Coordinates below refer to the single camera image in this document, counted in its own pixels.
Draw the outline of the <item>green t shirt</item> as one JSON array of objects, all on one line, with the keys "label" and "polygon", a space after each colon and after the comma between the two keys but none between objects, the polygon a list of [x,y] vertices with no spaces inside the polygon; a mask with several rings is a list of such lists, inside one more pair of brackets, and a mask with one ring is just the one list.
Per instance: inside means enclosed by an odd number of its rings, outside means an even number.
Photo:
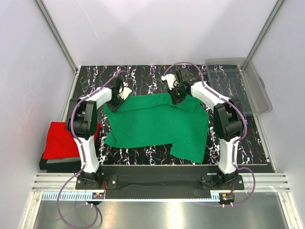
[{"label": "green t shirt", "polygon": [[105,143],[115,148],[171,144],[171,155],[202,163],[208,137],[209,115],[199,99],[187,96],[177,105],[169,94],[128,97],[113,112],[103,111],[110,123]]}]

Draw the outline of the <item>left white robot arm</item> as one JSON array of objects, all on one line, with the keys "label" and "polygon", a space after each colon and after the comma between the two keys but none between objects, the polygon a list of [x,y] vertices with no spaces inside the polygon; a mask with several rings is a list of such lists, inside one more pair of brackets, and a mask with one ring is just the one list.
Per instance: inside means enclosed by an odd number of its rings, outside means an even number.
[{"label": "left white robot arm", "polygon": [[98,129],[97,111],[105,105],[112,112],[125,102],[131,90],[121,79],[115,78],[83,98],[69,101],[66,129],[77,145],[81,159],[80,176],[93,189],[99,188],[103,177],[99,175],[100,163],[95,150],[95,132]]}]

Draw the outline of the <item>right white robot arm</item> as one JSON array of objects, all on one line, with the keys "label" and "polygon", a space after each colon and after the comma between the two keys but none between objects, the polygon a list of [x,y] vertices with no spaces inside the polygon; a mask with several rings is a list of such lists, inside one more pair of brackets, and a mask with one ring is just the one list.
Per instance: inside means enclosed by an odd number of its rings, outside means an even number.
[{"label": "right white robot arm", "polygon": [[213,111],[213,129],[220,139],[220,160],[218,172],[211,178],[210,186],[229,188],[238,177],[237,145],[247,132],[241,102],[218,93],[201,77],[192,76],[187,68],[179,69],[175,74],[166,70],[162,81],[167,82],[173,104],[182,103],[189,95]]}]

